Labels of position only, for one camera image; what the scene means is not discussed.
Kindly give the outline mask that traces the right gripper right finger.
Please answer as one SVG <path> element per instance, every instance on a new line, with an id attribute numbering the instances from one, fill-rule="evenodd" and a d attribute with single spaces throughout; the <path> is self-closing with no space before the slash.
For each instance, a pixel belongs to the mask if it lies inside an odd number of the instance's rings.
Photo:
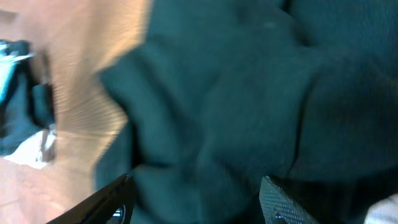
<path id="1" fill-rule="evenodd" d="M 266 224 L 319 224 L 275 178 L 261 181 L 259 201 Z"/>

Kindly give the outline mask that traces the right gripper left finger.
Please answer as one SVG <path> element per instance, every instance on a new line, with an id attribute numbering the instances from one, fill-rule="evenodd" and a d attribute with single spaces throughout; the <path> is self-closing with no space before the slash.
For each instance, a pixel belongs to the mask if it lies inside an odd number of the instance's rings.
<path id="1" fill-rule="evenodd" d="M 123 174 L 47 224 L 130 224 L 135 202 L 135 181 Z"/>

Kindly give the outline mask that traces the black t-shirt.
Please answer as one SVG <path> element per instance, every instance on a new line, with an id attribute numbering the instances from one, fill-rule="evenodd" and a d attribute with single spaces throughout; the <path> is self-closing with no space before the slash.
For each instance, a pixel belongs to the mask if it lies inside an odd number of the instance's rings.
<path id="1" fill-rule="evenodd" d="M 128 121 L 100 189 L 133 223 L 262 223 L 274 175 L 331 221 L 397 193 L 397 2 L 160 0 L 99 79 Z"/>

